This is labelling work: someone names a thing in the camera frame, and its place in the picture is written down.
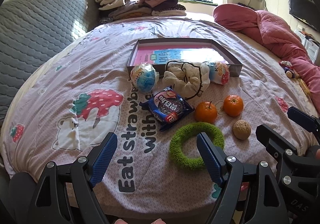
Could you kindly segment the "person hand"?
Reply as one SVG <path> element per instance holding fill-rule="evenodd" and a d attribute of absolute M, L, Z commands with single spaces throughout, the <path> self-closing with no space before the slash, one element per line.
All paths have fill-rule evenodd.
<path fill-rule="evenodd" d="M 114 224 L 165 224 L 162 219 L 139 220 L 139 219 L 117 219 Z"/>

